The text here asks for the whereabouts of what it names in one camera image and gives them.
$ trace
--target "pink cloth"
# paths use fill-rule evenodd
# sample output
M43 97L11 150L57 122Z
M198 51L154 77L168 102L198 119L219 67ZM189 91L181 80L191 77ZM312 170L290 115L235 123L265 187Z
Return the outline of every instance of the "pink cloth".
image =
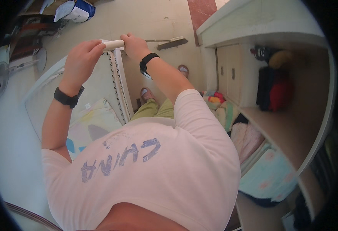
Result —
M231 140L236 147L240 164L258 149L264 139L264 136L250 123L236 123L233 125Z

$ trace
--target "red cloth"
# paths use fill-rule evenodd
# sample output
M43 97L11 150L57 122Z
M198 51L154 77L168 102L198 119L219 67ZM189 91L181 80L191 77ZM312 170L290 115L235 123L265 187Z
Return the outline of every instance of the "red cloth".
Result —
M290 104L294 94L294 85L286 77L274 79L274 84L269 92L269 110L276 112L278 109L285 108Z
M214 93L214 96L215 96L215 97L218 97L218 98L220 99L220 103L224 103L224 101L226 101L226 100L224 99L224 97L223 97L223 94L220 93L220 92L215 92L215 93Z

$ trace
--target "cabinet door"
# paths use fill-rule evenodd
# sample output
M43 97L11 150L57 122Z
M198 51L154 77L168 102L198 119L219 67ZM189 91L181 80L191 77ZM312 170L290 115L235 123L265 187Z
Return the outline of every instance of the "cabinet door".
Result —
M225 94L239 105L242 87L240 46L221 47L217 51L219 92Z
M227 95L227 52L223 47L217 49L218 57L218 91Z

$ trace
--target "black watch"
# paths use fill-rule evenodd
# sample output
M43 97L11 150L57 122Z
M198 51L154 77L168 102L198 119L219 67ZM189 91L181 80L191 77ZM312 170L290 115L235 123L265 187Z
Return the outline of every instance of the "black watch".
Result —
M75 106L78 103L78 99L82 92L84 91L84 87L81 86L79 89L78 95L75 95L73 97L70 97L68 95L65 95L62 91L59 90L59 87L56 88L55 93L54 93L54 98L59 101L60 103L64 105L70 105L70 108L75 108Z
M147 73L147 67L146 67L146 64L147 64L151 59L153 59L153 58L155 58L155 57L159 57L159 58L160 58L160 56L158 56L157 54L155 54L155 53L150 53L150 54L146 55L146 56L142 59L142 61L139 63L139 68L140 68L140 70L141 70L141 73L142 73L144 76L146 76L146 77L148 77L149 79L151 79L151 80L152 80L151 76Z

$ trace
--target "green pants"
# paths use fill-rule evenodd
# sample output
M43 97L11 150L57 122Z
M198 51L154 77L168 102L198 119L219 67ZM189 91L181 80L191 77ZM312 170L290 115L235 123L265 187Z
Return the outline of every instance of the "green pants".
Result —
M159 108L155 100L148 99L133 115L130 121L142 117L166 117L174 119L173 104L169 99L166 99Z

